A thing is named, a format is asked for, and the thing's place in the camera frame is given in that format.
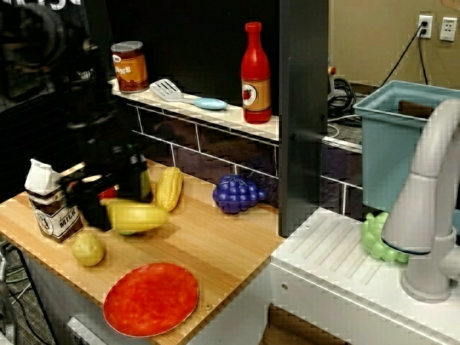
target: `faucet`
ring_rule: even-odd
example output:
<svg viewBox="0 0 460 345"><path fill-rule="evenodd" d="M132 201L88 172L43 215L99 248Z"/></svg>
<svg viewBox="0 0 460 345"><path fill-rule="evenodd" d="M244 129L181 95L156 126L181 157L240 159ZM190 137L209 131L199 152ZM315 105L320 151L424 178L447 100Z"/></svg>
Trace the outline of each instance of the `faucet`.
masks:
<svg viewBox="0 0 460 345"><path fill-rule="evenodd" d="M460 247L452 226L460 182L460 99L447 99L431 114L409 176L382 229L382 241L410 255L403 290L425 303L450 295L460 280Z"/></svg>

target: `wooden countertop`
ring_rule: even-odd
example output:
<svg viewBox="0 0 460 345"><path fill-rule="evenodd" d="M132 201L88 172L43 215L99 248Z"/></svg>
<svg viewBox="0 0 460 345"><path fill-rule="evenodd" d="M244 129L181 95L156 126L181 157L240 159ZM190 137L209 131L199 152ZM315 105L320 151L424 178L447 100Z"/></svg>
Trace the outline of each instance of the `wooden countertop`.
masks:
<svg viewBox="0 0 460 345"><path fill-rule="evenodd" d="M158 181L164 169L150 163L150 179ZM119 278L138 266L170 262L186 268L200 288L195 311L175 329L150 339L152 344L186 344L269 262L283 238L277 235L276 208L259 204L227 215L214 204L211 183L184 176L179 204L164 226L133 236L83 230L97 234L105 248L103 261L94 267L74 260L74 238L58 244L41 235L26 193L0 204L0 233L98 305Z"/></svg>

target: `red ketchup bottle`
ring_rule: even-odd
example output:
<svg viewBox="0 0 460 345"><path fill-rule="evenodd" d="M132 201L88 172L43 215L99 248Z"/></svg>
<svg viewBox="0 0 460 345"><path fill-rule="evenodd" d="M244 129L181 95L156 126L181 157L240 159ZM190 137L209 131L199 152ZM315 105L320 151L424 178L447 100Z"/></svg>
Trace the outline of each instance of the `red ketchup bottle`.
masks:
<svg viewBox="0 0 460 345"><path fill-rule="evenodd" d="M262 24L246 24L249 44L241 63L244 119L250 124L263 124L272 116L270 99L270 64L260 44Z"/></svg>

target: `toy fruit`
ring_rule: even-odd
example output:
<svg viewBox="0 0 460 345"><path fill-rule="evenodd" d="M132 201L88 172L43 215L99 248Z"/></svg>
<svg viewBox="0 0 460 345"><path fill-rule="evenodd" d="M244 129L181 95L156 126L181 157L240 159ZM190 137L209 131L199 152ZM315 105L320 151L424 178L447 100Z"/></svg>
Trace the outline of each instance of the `toy fruit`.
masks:
<svg viewBox="0 0 460 345"><path fill-rule="evenodd" d="M267 192L239 175L222 176L213 190L213 199L225 213L239 213L267 198Z"/></svg>
<svg viewBox="0 0 460 345"><path fill-rule="evenodd" d="M123 235L149 231L163 225L168 213L148 203L136 203L124 199L103 199L101 203L107 206L112 228Z"/></svg>
<svg viewBox="0 0 460 345"><path fill-rule="evenodd" d="M384 261L397 260L406 263L409 260L409 255L390 248L380 238L387 217L387 212L382 212L376 217L372 213L367 214L366 221L361 227L362 245L375 259L382 259Z"/></svg>
<svg viewBox="0 0 460 345"><path fill-rule="evenodd" d="M94 266L104 257L104 248L96 236L83 232L73 243L72 255L83 266Z"/></svg>

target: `electrical outlet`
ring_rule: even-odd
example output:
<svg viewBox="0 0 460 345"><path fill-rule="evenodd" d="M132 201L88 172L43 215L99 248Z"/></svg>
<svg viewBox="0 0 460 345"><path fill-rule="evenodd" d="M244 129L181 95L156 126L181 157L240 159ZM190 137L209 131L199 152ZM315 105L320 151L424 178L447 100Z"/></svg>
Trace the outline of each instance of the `electrical outlet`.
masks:
<svg viewBox="0 0 460 345"><path fill-rule="evenodd" d="M427 22L428 25L426 27L422 27L420 30L418 30L417 37L431 38L431 27L433 26L433 16L426 16L424 14L421 14L420 16L418 16L417 27L422 25L422 22ZM426 29L425 34L420 34L420 31L422 31L422 29Z"/></svg>
<svg viewBox="0 0 460 345"><path fill-rule="evenodd" d="M441 33L439 39L443 41L453 42L455 39L455 30L457 29L457 18L443 18Z"/></svg>

